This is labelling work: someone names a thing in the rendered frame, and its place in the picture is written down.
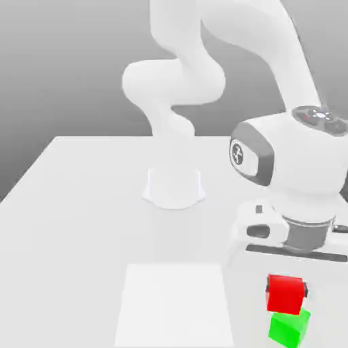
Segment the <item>small green cube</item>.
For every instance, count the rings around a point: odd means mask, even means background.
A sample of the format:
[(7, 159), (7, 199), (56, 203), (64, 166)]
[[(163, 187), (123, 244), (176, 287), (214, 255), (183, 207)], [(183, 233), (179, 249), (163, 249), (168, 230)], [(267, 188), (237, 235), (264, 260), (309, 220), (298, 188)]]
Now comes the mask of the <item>small green cube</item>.
[(286, 348), (299, 348), (307, 333), (311, 313), (301, 309), (298, 315), (273, 313), (268, 337)]

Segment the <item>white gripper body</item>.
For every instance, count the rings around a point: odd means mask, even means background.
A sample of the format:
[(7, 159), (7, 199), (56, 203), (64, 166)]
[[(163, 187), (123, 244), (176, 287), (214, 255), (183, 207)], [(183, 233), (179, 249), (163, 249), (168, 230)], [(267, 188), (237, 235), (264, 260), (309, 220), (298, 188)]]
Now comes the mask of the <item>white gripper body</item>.
[(348, 275), (348, 245), (325, 245), (309, 253), (250, 243), (231, 253), (228, 265), (240, 270), (282, 275)]

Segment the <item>small red cube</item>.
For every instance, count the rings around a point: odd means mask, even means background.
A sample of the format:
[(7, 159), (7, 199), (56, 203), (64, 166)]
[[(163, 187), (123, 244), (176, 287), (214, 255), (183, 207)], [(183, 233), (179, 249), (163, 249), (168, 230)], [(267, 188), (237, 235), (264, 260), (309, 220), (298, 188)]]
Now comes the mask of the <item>small red cube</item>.
[(302, 282), (299, 277), (270, 274), (269, 293), (266, 295), (267, 310), (298, 315), (305, 294)]

